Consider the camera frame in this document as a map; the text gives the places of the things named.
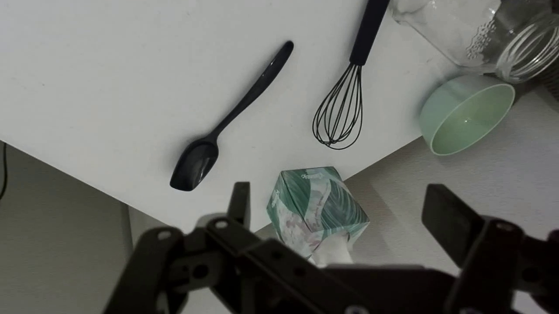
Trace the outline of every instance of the mint green bowl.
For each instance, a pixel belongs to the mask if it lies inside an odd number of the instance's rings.
[[[433,91],[419,114],[434,156],[454,156],[485,138],[510,112],[515,89],[497,79],[462,75]]]

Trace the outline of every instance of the glass jar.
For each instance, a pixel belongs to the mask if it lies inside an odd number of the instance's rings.
[[[525,82],[557,60],[559,16],[548,0],[393,0],[410,25],[454,65]]]

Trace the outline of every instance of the white tabletop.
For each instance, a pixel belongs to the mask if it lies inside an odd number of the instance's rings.
[[[417,112],[452,67],[384,18],[363,70],[365,128],[345,152],[310,119],[347,65],[365,0],[3,0],[0,138],[101,192],[190,231],[251,182],[251,227],[281,169],[347,178],[419,136]],[[284,40],[286,68],[220,136],[195,192],[169,189],[185,145],[209,131]]]

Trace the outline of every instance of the black spoon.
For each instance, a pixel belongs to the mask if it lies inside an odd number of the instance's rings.
[[[171,187],[176,190],[193,190],[218,157],[216,138],[220,133],[246,110],[281,72],[282,65],[293,51],[293,42],[282,44],[275,58],[267,65],[258,80],[249,87],[244,98],[230,110],[228,115],[206,136],[192,142],[179,156],[174,173],[171,176]]]

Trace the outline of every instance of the black whisk handle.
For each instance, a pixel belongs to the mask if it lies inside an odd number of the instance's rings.
[[[372,42],[377,37],[387,4],[389,0],[368,0],[349,60],[352,65],[361,67],[366,63]]]

